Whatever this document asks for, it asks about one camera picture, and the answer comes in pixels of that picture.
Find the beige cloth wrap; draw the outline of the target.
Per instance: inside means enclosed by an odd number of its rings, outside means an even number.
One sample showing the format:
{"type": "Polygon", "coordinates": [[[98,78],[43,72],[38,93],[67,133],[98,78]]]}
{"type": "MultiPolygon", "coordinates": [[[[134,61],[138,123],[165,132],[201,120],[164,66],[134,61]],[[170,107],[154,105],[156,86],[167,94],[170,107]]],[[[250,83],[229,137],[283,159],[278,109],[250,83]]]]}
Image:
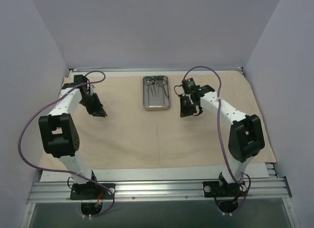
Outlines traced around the beige cloth wrap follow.
{"type": "Polygon", "coordinates": [[[225,164],[216,116],[180,117],[181,75],[169,76],[170,107],[143,106],[142,76],[108,76],[95,91],[107,117],[94,117],[78,105],[73,121],[79,153],[91,169],[151,169],[225,164]]]}

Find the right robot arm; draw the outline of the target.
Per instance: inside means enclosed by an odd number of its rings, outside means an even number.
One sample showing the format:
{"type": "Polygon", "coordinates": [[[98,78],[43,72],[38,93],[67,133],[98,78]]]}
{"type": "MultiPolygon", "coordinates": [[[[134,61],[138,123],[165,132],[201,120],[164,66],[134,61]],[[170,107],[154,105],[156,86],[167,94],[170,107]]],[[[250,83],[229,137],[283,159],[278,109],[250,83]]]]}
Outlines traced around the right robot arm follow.
{"type": "Polygon", "coordinates": [[[206,110],[216,116],[218,139],[226,164],[218,182],[219,192],[229,195],[235,183],[243,181],[252,159],[264,149],[261,119],[243,113],[229,104],[209,85],[196,85],[192,78],[183,79],[180,87],[180,117],[199,116],[206,110]]]}

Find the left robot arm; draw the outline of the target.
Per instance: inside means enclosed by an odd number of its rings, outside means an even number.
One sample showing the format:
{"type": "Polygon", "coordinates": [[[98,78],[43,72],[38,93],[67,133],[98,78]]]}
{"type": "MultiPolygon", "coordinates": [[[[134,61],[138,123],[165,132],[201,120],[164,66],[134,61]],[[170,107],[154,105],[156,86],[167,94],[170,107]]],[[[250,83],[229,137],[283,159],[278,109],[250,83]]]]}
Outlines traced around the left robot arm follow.
{"type": "Polygon", "coordinates": [[[91,116],[107,116],[86,74],[75,75],[71,83],[62,86],[54,108],[48,115],[39,117],[39,129],[45,153],[65,166],[74,183],[82,185],[81,192],[87,198],[94,198],[99,186],[93,182],[96,177],[79,153],[80,139],[72,118],[78,105],[85,107],[91,116]]]}

